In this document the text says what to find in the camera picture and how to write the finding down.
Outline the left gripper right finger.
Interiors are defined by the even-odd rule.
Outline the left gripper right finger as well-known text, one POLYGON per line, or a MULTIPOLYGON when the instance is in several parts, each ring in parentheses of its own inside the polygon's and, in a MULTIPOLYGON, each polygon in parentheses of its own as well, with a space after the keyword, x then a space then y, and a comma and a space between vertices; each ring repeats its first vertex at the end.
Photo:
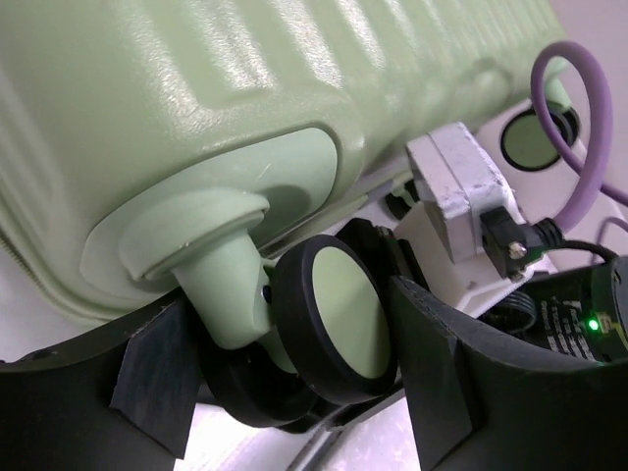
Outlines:
POLYGON ((390 320, 424 470, 623 470, 627 366, 513 338, 391 281, 390 320))

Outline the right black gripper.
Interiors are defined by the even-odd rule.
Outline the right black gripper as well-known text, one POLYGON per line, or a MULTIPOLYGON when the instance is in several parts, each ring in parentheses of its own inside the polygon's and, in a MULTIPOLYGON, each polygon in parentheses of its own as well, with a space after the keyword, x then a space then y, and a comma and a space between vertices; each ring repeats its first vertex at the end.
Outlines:
POLYGON ((354 218, 340 229, 338 239, 363 262, 380 294, 388 293, 390 278, 396 276, 427 287, 409 241, 396 238, 391 229, 354 218))

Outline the green hard-shell suitcase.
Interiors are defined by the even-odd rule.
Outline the green hard-shell suitcase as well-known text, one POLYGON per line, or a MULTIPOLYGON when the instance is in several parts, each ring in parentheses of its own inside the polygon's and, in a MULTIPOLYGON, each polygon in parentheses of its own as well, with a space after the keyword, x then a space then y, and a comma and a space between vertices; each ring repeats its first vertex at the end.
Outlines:
POLYGON ((401 176, 404 144, 524 99, 548 1, 5 1, 1 245, 101 325, 185 287, 224 406, 317 398, 270 318, 271 259, 401 176))

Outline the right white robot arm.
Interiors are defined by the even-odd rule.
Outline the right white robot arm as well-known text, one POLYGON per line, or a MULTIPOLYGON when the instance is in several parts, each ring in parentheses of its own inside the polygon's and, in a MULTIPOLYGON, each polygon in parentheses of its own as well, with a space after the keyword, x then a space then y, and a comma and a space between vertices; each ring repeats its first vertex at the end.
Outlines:
POLYGON ((395 235, 363 219, 350 220, 338 237, 356 250, 377 281, 406 278, 425 289, 429 314, 475 343, 529 343, 600 364, 627 359, 627 260, 590 242, 567 240, 549 218, 518 224, 502 208, 480 218, 477 262, 440 258, 427 224, 418 238, 395 235), (583 250, 598 265, 563 273, 523 271, 553 250, 583 250))

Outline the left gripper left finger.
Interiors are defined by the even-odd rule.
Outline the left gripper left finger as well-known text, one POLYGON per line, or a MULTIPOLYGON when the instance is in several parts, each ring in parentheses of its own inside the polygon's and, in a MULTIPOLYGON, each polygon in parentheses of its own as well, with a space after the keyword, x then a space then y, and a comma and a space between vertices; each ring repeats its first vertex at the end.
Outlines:
POLYGON ((181 458, 199 383, 186 303, 165 298, 2 364, 1 456, 181 458))

